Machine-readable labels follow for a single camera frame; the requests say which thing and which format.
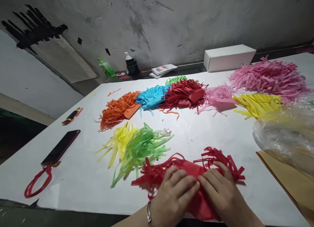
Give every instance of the yellow paper strip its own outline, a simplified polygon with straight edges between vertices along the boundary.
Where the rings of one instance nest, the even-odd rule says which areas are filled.
[[[110,150],[112,150],[108,168],[113,167],[117,154],[119,160],[121,160],[124,157],[125,148],[128,142],[131,140],[132,135],[137,130],[138,130],[137,128],[133,127],[133,124],[131,125],[130,129],[130,123],[128,122],[123,127],[117,128],[113,133],[113,137],[105,145],[103,145],[103,147],[100,150],[98,150],[95,153],[97,154],[100,151],[107,149],[106,152],[100,157],[100,159],[98,159],[97,162],[99,162]]]
[[[241,106],[246,108],[246,111],[234,110],[236,113],[245,115],[245,119],[250,117],[260,118],[264,114],[281,110],[281,96],[265,95],[265,94],[242,94],[239,97],[234,96],[233,99]]]

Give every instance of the white tabletop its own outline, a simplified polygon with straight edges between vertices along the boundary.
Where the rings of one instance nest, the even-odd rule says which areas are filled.
[[[286,62],[294,62],[308,83],[314,82],[314,55],[304,53],[279,58]],[[228,83],[227,76],[234,71],[216,73],[197,73],[187,75],[198,79],[210,87]],[[126,180],[120,180],[115,188],[110,189],[114,167],[108,169],[109,155],[96,162],[101,154],[95,155],[103,144],[113,135],[112,130],[98,133],[99,118],[108,101],[118,99],[130,91],[144,91],[147,87],[157,84],[164,85],[166,78],[145,79],[129,82],[102,84],[87,95],[79,103],[69,109],[64,115],[53,122],[27,145],[21,148],[10,159],[0,165],[0,199],[31,204],[39,198],[38,205],[43,208],[72,210],[107,214],[130,215],[144,206],[147,201],[147,191],[138,186],[131,186],[135,180],[132,172]],[[83,107],[81,114],[69,125],[61,122],[76,108]],[[139,112],[130,119],[134,126],[141,128],[146,122],[153,130],[169,128],[175,135],[166,143],[171,150],[167,152],[163,162],[174,153],[181,153],[187,160],[201,158],[203,149],[207,146],[221,149],[225,155],[231,155],[239,168],[243,166],[246,186],[239,186],[246,202],[265,225],[273,226],[309,226],[304,217],[295,207],[286,192],[273,178],[256,155],[260,150],[252,136],[254,118],[244,120],[244,116],[225,111],[228,117],[214,111],[195,114],[196,109],[178,109],[178,121],[175,114],[163,114],[154,110],[154,116],[149,111]],[[42,169],[41,162],[50,153],[67,131],[80,129],[81,133],[61,158],[61,164],[53,168],[53,179],[48,187],[39,195],[25,199],[24,190],[34,176]],[[42,185],[38,181],[36,190]]]

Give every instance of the silver bracelet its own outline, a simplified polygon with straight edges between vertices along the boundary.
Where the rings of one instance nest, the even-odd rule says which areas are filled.
[[[151,217],[150,217],[150,200],[148,201],[148,204],[147,204],[147,220],[148,220],[148,226],[153,227],[151,225]]]

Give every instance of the smartphone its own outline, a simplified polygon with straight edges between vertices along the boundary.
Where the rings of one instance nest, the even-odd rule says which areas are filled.
[[[80,132],[81,130],[67,132],[65,136],[60,140],[60,142],[50,152],[50,154],[44,159],[42,165],[54,164],[58,162]]]

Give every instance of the green paper strip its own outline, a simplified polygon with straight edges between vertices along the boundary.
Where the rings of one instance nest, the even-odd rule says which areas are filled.
[[[166,156],[165,152],[169,151],[170,148],[166,148],[163,144],[173,137],[174,135],[170,136],[169,132],[163,130],[153,131],[144,123],[144,127],[134,132],[127,144],[125,155],[117,166],[118,168],[121,165],[118,176],[115,177],[116,168],[110,188],[114,188],[118,181],[133,169],[135,169],[136,178],[138,178],[138,171],[143,166],[146,157],[150,162],[153,162],[162,156]]]
[[[187,79],[187,77],[184,75],[176,76],[174,78],[168,78],[168,80],[166,81],[166,85],[171,85],[171,84],[179,82],[180,80],[183,81],[184,79]]]

